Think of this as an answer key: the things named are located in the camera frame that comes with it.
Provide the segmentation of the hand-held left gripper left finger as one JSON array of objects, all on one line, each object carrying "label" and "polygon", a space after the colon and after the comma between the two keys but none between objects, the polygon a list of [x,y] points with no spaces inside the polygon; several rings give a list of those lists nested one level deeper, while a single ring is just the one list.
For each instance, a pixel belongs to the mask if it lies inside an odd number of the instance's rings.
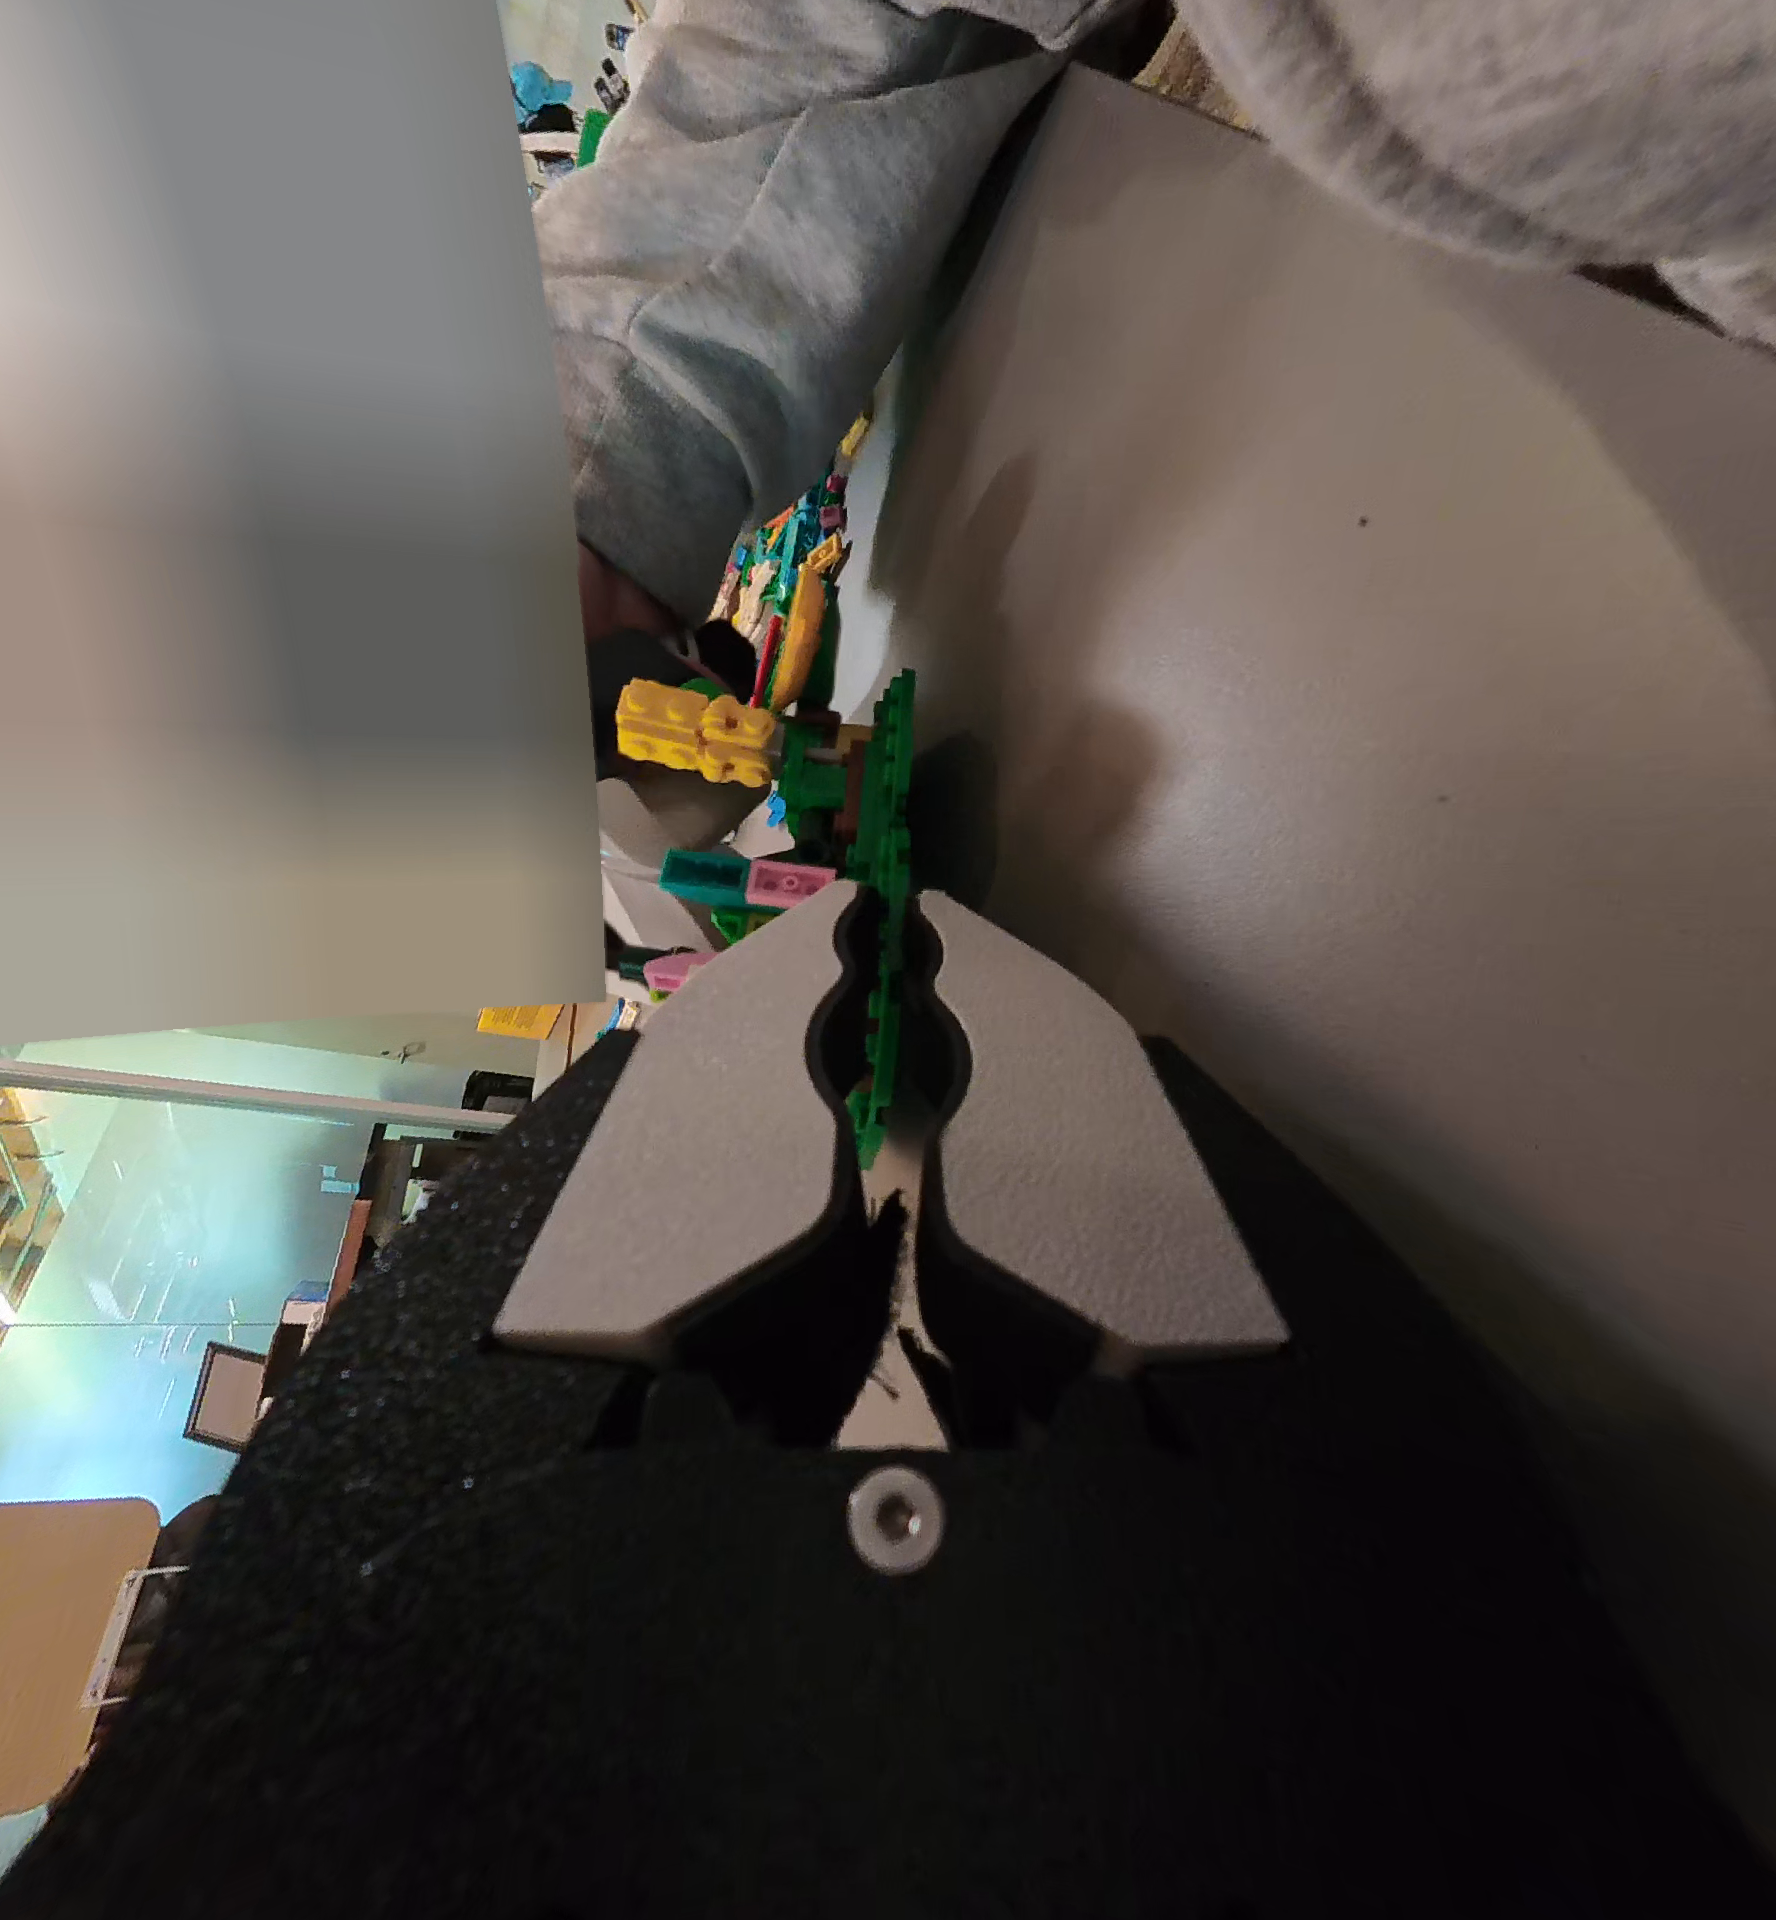
[{"label": "hand-held left gripper left finger", "polygon": [[809,1039],[849,981],[859,908],[856,882],[828,882],[630,1032],[493,1322],[497,1346],[672,1363],[708,1309],[842,1218],[856,1154]]}]

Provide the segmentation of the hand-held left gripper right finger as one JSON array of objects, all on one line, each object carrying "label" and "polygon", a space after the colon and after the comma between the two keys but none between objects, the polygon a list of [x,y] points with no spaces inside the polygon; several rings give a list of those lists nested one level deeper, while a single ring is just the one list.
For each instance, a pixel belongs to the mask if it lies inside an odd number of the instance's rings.
[{"label": "hand-held left gripper right finger", "polygon": [[1269,1356],[1285,1324],[1135,1029],[943,891],[920,918],[965,1081],[934,1139],[934,1221],[1071,1322],[1097,1373]]}]

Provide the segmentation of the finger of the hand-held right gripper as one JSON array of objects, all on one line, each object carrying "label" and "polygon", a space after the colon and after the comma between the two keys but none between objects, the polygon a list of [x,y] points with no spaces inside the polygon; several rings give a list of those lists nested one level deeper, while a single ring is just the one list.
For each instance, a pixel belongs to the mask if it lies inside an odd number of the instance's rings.
[{"label": "finger of the hand-held right gripper", "polygon": [[761,813],[770,784],[708,784],[696,774],[634,774],[593,784],[601,881],[660,876],[669,852],[708,852]]}]

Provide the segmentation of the green lego flower garden model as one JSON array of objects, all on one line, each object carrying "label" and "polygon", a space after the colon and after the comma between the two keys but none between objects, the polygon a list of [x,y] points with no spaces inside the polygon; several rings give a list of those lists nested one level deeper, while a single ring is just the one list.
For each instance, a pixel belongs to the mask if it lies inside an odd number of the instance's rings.
[{"label": "green lego flower garden model", "polygon": [[920,921],[913,860],[913,696],[911,670],[892,676],[868,723],[848,729],[823,713],[780,716],[705,682],[660,684],[626,676],[614,696],[614,746],[626,761],[751,787],[780,804],[786,846],[738,853],[718,843],[666,852],[652,886],[696,908],[714,950],[608,938],[610,968],[655,1004],[675,999],[718,951],[777,927],[842,882],[836,961],[843,973],[828,1013],[828,1046],[809,1042],[809,1066],[833,1098],[839,1173],[856,1189],[877,1164],[898,1095],[923,1084],[943,1098],[949,1015],[936,1013],[940,938]]}]

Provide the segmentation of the pile of loose lego bricks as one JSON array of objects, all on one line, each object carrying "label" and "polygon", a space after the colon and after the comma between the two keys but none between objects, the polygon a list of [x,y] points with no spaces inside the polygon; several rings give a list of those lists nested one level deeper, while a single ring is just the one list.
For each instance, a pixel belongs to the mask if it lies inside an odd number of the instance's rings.
[{"label": "pile of loose lego bricks", "polygon": [[751,703],[774,716],[830,708],[839,578],[854,552],[848,491],[871,426],[874,403],[854,418],[822,478],[738,540],[711,604],[708,618],[756,653]]}]

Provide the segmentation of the grey hoodie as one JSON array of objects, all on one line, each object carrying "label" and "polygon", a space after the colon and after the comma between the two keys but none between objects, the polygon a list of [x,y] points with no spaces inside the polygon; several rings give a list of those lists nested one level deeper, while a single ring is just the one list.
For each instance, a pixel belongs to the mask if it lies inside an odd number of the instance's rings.
[{"label": "grey hoodie", "polygon": [[784,464],[897,350],[1005,137],[1163,4],[660,4],[536,203],[564,425]]}]

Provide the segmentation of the wooden chair back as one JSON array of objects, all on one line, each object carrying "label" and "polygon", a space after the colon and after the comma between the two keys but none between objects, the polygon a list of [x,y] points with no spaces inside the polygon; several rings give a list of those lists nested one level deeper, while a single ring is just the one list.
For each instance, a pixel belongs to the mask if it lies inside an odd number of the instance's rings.
[{"label": "wooden chair back", "polygon": [[0,1502],[0,1817],[52,1802],[84,1761],[107,1626],[154,1538],[149,1499]]}]

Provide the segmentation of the metal window rail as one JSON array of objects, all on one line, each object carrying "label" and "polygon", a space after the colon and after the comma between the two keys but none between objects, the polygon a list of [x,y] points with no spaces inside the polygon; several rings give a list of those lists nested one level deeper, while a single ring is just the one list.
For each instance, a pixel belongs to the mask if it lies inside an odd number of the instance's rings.
[{"label": "metal window rail", "polygon": [[271,1090],[245,1084],[211,1084],[143,1072],[110,1072],[91,1066],[46,1066],[36,1061],[3,1061],[0,1090],[68,1092],[111,1102],[159,1102],[167,1108],[203,1108],[231,1114],[297,1117],[322,1126],[402,1126],[412,1131],[495,1133],[513,1126],[509,1114],[467,1108],[427,1108],[414,1102],[375,1102],[346,1092]]}]

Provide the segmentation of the dark picture frame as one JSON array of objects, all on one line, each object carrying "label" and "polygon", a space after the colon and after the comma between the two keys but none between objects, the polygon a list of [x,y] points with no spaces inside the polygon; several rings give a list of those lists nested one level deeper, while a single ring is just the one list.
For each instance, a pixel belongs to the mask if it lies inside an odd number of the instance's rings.
[{"label": "dark picture frame", "polygon": [[267,1353],[211,1340],[201,1353],[182,1437],[219,1453],[245,1453],[264,1414]]}]

